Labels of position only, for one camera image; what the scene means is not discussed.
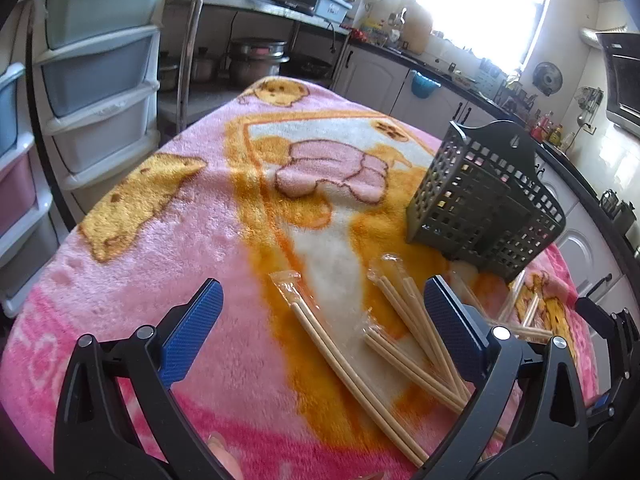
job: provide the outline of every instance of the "bright window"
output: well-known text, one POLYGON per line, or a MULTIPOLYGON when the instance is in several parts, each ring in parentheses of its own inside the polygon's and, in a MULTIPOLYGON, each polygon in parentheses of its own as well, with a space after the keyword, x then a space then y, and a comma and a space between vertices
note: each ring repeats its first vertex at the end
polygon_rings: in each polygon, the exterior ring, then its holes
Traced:
POLYGON ((506 73, 529 51, 545 0, 417 0, 433 15, 433 29, 460 48, 491 59, 506 73))

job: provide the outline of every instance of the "fleece blanket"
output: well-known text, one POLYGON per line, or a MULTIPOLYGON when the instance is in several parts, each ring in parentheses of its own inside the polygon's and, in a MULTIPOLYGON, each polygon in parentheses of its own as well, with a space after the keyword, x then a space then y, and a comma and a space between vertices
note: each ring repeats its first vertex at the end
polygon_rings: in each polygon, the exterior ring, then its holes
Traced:
MULTIPOLYGON (((507 294, 497 277, 404 241, 405 208, 438 146, 286 78, 256 83, 188 128, 104 196, 27 298, 0 366, 0 401, 27 443, 52 467, 56 405, 80 335, 127 338, 212 277, 225 291, 223 312, 185 380, 172 386, 200 435, 219 433, 246 479, 409 476, 415 468, 332 373, 270 274, 302 274, 331 336, 353 350, 349 359, 381 401, 433 452, 455 415, 363 350, 357 329, 371 316, 394 338, 410 338, 367 279, 383 253, 401 256, 418 284, 457 269, 492 312, 507 294)), ((536 323, 567 339, 585 398, 593 397, 588 330, 553 246, 528 271, 523 294, 535 292, 543 298, 536 323)), ((145 449, 160 456, 132 390, 122 387, 145 449)))

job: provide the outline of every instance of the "kitchen cabinet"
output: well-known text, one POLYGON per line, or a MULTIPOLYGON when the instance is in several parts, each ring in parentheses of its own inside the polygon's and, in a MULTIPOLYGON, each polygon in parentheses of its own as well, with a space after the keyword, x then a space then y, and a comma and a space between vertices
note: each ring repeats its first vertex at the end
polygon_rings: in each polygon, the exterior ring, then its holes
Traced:
POLYGON ((458 116, 457 122, 467 128, 481 128, 482 126, 487 126, 487 124, 493 123, 497 120, 498 119, 488 114, 471 101, 467 101, 462 107, 462 111, 458 116))
POLYGON ((416 97, 412 91, 416 74, 415 70, 409 72, 391 116, 433 137, 444 139, 449 122, 460 116, 466 100, 444 86, 436 88, 426 99, 416 97))
MULTIPOLYGON (((608 314, 617 314, 624 308, 629 310, 636 326, 640 326, 640 312, 636 304, 631 285, 626 276, 622 276, 602 298, 596 303, 608 314)), ((601 338, 596 331, 591 328, 591 341, 596 355, 596 366, 598 369, 598 392, 606 392, 611 387, 611 377, 609 370, 609 347, 607 342, 601 338)))
POLYGON ((338 95, 389 115, 409 69, 395 61, 350 47, 335 85, 338 95))
POLYGON ((612 280, 603 283, 591 296, 598 301, 622 275, 609 246, 581 204, 566 215, 566 229, 556 239, 556 245, 580 296, 611 273, 612 280))
POLYGON ((574 195, 569 186, 564 182, 562 177, 558 175, 550 166, 539 168, 538 179, 549 190, 564 211, 568 215, 574 206, 578 203, 578 197, 574 195))

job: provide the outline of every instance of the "black countertop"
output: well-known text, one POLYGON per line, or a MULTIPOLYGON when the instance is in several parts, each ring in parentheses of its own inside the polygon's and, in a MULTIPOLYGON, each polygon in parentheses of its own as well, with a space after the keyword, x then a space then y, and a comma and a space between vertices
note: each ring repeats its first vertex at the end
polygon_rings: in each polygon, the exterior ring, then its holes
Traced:
POLYGON ((421 61, 420 59, 412 57, 411 55, 400 52, 398 50, 392 50, 389 48, 385 48, 383 46, 377 46, 371 43, 366 43, 364 41, 358 41, 358 40, 352 39, 350 40, 350 43, 353 46, 357 46, 358 48, 361 48, 362 50, 367 50, 374 54, 378 54, 379 56, 383 56, 383 57, 386 57, 387 59, 391 59, 395 62, 398 62, 399 64, 402 64, 403 66, 409 68, 410 70, 417 70, 423 76, 428 77, 429 79, 432 79, 437 83, 440 83, 445 88, 448 88, 449 90, 460 95, 460 97, 466 99, 467 101, 472 102, 477 107, 482 108, 482 110, 487 112, 492 117, 495 117, 499 121, 513 121, 516 124, 519 124, 520 126, 524 126, 525 124, 521 118, 506 112, 493 101, 489 101, 489 99, 486 99, 485 97, 475 92, 471 92, 469 90, 460 88, 451 80, 451 77, 449 74, 436 72, 431 66, 427 65, 425 62, 421 61))
POLYGON ((628 279, 631 290, 636 297, 636 303, 640 306, 640 266, 634 258, 633 247, 629 241, 613 227, 613 222, 600 208, 596 192, 564 153, 548 142, 540 144, 537 152, 538 156, 562 177, 565 184, 578 197, 580 204, 587 211, 593 223, 596 224, 600 234, 609 246, 609 250, 616 259, 620 271, 628 279))

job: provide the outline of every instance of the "pink drawer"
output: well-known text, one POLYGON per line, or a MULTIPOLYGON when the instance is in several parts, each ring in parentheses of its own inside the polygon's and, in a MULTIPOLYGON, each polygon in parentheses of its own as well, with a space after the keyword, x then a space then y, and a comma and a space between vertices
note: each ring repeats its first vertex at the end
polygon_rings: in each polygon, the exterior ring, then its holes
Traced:
POLYGON ((0 170, 0 236, 9 230, 34 204, 36 190, 31 176, 29 155, 0 170))

